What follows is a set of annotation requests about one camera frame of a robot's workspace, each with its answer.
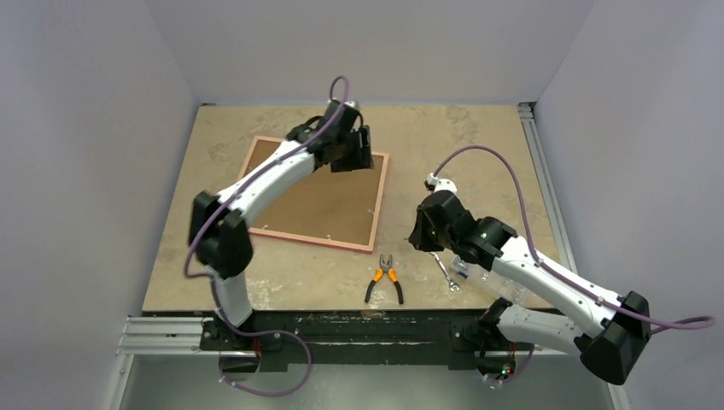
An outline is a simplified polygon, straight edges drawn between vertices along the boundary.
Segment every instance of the brown board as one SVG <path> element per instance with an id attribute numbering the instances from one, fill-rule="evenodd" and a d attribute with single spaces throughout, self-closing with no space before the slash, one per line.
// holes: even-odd
<path id="1" fill-rule="evenodd" d="M 256 137 L 239 179 L 282 142 Z M 286 190 L 249 229 L 254 235 L 372 253 L 388 155 L 372 153 L 373 169 L 332 173 L 321 167 Z"/>

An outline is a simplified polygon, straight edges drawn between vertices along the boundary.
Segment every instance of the orange and black pliers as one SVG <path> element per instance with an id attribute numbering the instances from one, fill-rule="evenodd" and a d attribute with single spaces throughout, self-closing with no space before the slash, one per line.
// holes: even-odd
<path id="1" fill-rule="evenodd" d="M 402 298 L 402 286 L 400 286 L 400 282 L 397 281 L 397 275 L 394 274 L 394 269 L 392 268 L 392 255 L 389 256 L 389 259 L 384 260 L 384 254 L 380 255 L 380 267 L 377 268 L 375 278 L 372 279 L 370 285 L 367 286 L 365 303 L 370 302 L 370 296 L 372 296 L 372 288 L 374 288 L 375 284 L 379 282 L 380 279 L 382 279 L 382 276 L 384 276 L 385 273 L 387 273 L 389 280 L 391 280 L 394 284 L 394 288 L 397 289 L 397 300 L 400 302 L 400 305 L 405 303 L 405 299 Z"/>

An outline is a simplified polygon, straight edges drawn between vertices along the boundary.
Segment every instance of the silver wrench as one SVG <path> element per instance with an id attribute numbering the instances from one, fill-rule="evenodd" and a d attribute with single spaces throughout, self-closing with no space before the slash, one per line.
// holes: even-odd
<path id="1" fill-rule="evenodd" d="M 437 266 L 440 267 L 442 270 L 442 274 L 445 275 L 445 279 L 447 279 L 447 286 L 450 287 L 451 292 L 457 292 L 460 290 L 460 287 L 458 286 L 458 283 L 453 280 L 453 277 L 450 276 L 450 273 L 447 272 L 447 269 L 445 268 L 445 264 L 442 263 L 440 260 L 440 256 L 438 256 L 435 252 L 430 252 L 433 258 L 435 258 L 435 262 L 437 262 Z"/>

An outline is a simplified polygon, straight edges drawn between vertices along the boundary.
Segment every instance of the cable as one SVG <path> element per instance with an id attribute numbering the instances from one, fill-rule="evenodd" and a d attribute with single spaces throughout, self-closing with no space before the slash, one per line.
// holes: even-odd
<path id="1" fill-rule="evenodd" d="M 618 313 L 625 314 L 630 318 L 634 318 L 636 320 L 641 320 L 647 323 L 650 323 L 652 325 L 659 326 L 655 330 L 651 332 L 651 334 L 657 334 L 662 331 L 666 331 L 668 329 L 677 329 L 681 331 L 695 331 L 699 329 L 705 329 L 707 327 L 711 327 L 716 324 L 716 318 L 714 316 L 696 316 L 693 318 L 687 318 L 682 320 L 677 320 L 675 322 L 667 322 L 664 320 L 658 320 L 658 319 L 652 319 L 648 316 L 644 316 L 643 314 L 638 314 L 636 312 L 631 312 L 630 310 L 627 310 L 626 308 L 614 305 L 611 302 L 608 302 L 606 300 L 599 300 L 598 296 L 591 292 L 590 290 L 584 288 L 583 286 L 578 285 L 576 282 L 566 278 L 563 274 L 559 273 L 552 267 L 548 266 L 538 255 L 538 252 L 535 250 L 535 246 L 533 244 L 533 235 L 530 231 L 530 224 L 528 223 L 528 215 L 525 210 L 525 201 L 523 200 L 523 191 L 521 190 L 520 183 L 518 182 L 518 178 L 516 176 L 515 171 L 513 171 L 513 167 L 511 167 L 511 164 L 500 154 L 498 151 L 491 149 L 489 147 L 483 146 L 483 145 L 468 145 L 467 147 L 463 147 L 461 149 L 457 149 L 455 152 L 450 154 L 438 167 L 435 169 L 435 172 L 433 173 L 434 176 L 437 176 L 438 173 L 442 170 L 442 168 L 447 165 L 448 162 L 455 156 L 469 150 L 469 149 L 481 149 L 483 151 L 486 151 L 490 154 L 495 155 L 498 157 L 499 160 L 503 162 L 506 168 L 508 168 L 508 173 L 510 173 L 511 177 L 513 178 L 513 183 L 516 186 L 516 192 L 518 195 L 518 201 L 520 202 L 520 209 L 521 209 L 521 216 L 523 217 L 523 227 L 525 229 L 525 237 L 528 240 L 528 250 L 530 251 L 530 254 L 533 256 L 533 259 L 536 263 L 538 263 L 543 269 L 553 275 L 553 277 L 557 278 L 561 282 L 567 284 L 571 288 L 578 290 L 582 294 L 586 295 L 587 297 L 594 300 L 596 303 L 600 303 L 604 306 L 606 306 L 609 309 L 612 309 Z"/>
<path id="2" fill-rule="evenodd" d="M 258 171 L 254 172 L 253 174 L 249 175 L 246 181 L 244 181 L 241 186 L 231 195 L 229 198 L 222 203 L 216 211 L 214 211 L 211 216 L 208 217 L 208 220 L 204 222 L 204 224 L 201 226 L 201 229 L 196 233 L 194 236 L 194 239 L 191 241 L 191 245 L 189 245 L 189 252 L 186 255 L 186 260 L 184 261 L 184 276 L 189 279 L 193 278 L 208 278 L 209 284 L 211 285 L 211 294 L 213 297 L 213 303 L 216 306 L 216 314 L 221 318 L 221 320 L 224 321 L 224 323 L 229 326 L 229 329 L 236 333 L 237 335 L 241 337 L 262 337 L 267 335 L 273 335 L 278 333 L 282 336 L 288 336 L 293 338 L 296 342 L 298 342 L 302 348 L 304 349 L 304 353 L 307 356 L 307 369 L 304 372 L 304 375 L 302 376 L 299 383 L 295 384 L 294 386 L 280 391 L 260 391 L 256 389 L 252 389 L 250 387 L 243 386 L 241 384 L 238 384 L 236 382 L 233 382 L 229 380 L 223 373 L 223 369 L 221 368 L 221 365 L 219 363 L 219 371 L 221 372 L 221 379 L 220 382 L 224 382 L 226 384 L 229 384 L 231 387 L 234 387 L 239 390 L 246 391 L 248 393 L 251 393 L 253 395 L 260 395 L 264 397 L 280 397 L 283 395 L 288 395 L 290 393 L 293 393 L 297 391 L 309 378 L 309 374 L 312 372 L 312 352 L 309 351 L 309 348 L 304 343 L 303 340 L 301 340 L 301 337 L 296 336 L 294 333 L 291 333 L 289 331 L 255 331 L 255 332 L 245 332 L 240 331 L 239 329 L 234 326 L 234 324 L 231 323 L 229 320 L 229 317 L 226 315 L 226 312 L 224 312 L 224 309 L 221 307 L 221 303 L 219 301 L 219 294 L 216 291 L 215 286 L 215 280 L 216 276 L 212 275 L 208 272 L 199 272 L 199 273 L 190 273 L 189 267 L 191 264 L 191 260 L 194 257 L 194 254 L 196 253 L 196 249 L 199 246 L 199 243 L 201 242 L 201 239 L 203 238 L 203 235 L 206 233 L 208 228 L 214 223 L 214 221 L 221 215 L 222 212 L 224 212 L 225 209 L 229 207 L 229 205 L 234 202 L 256 179 L 258 179 L 261 175 L 275 167 L 277 164 L 285 161 L 287 158 L 290 158 L 292 155 L 296 154 L 297 152 L 301 151 L 302 149 L 309 146 L 311 143 L 313 143 L 319 136 L 321 136 L 324 132 L 327 131 L 327 129 L 335 123 L 337 118 L 339 118 L 340 114 L 342 113 L 342 110 L 344 109 L 344 102 L 347 101 L 347 97 L 349 95 L 349 80 L 347 77 L 340 75 L 337 78 L 332 81 L 332 85 L 330 86 L 330 100 L 334 96 L 334 90 L 335 86 L 339 81 L 342 81 L 344 83 L 344 92 L 342 93 L 342 101 L 335 109 L 335 112 L 331 115 L 330 119 L 325 122 L 317 131 L 315 131 L 312 136 L 305 142 L 299 145 L 298 147 L 292 149 L 291 151 L 280 155 L 279 158 L 276 161 L 270 162 L 260 168 Z"/>

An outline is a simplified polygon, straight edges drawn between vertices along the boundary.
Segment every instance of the tabletop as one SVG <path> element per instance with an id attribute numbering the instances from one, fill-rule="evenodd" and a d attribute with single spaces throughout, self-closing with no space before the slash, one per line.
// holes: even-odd
<path id="1" fill-rule="evenodd" d="M 322 114 L 325 106 L 202 106 L 196 115 L 184 163 L 143 302 L 146 312 L 207 311 L 213 301 L 206 279 L 182 273 L 188 251 L 193 198 L 236 182 L 255 136 L 283 138 L 294 126 Z M 515 106 L 363 106 L 372 149 L 388 153 L 387 183 L 371 255 L 279 239 L 253 237 L 254 258 L 246 271 L 249 299 L 257 310 L 360 310 L 486 308 L 497 296 L 461 282 L 451 292 L 431 255 L 407 242 L 416 206 L 429 194 L 425 177 L 454 150 L 469 144 L 496 149 L 520 179 L 536 248 L 554 260 L 558 252 L 528 144 Z M 483 151 L 467 151 L 441 172 L 476 218 L 490 215 L 523 232 L 515 187 L 503 164 Z M 405 304 L 382 280 L 365 303 L 379 254 L 393 254 Z M 440 253 L 446 264 L 451 252 Z M 194 261 L 192 272 L 200 272 Z M 538 296 L 528 308 L 548 308 Z"/>

